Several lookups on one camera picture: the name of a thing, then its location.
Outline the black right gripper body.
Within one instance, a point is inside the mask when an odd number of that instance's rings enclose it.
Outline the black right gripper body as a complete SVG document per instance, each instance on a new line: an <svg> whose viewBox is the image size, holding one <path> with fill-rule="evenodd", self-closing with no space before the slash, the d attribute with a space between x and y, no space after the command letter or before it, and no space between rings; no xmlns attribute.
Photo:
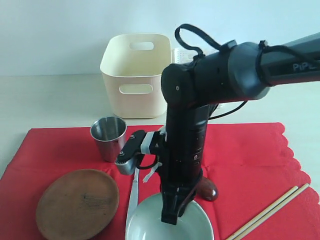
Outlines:
<svg viewBox="0 0 320 240"><path fill-rule="evenodd" d="M163 197L181 194L188 196L202 177L202 160L209 106L177 109L168 107L166 112L166 143L168 162L161 172Z"/></svg>

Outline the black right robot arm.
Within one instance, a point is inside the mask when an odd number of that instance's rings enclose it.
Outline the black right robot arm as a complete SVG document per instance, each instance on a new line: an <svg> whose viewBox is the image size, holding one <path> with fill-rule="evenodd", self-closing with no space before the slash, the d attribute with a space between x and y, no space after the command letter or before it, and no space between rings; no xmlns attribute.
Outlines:
<svg viewBox="0 0 320 240"><path fill-rule="evenodd" d="M259 100L276 85L318 81L319 64L320 36L313 34L274 46L230 42L216 53L163 70L168 158L158 172L162 222L176 225L195 197L210 106Z"/></svg>

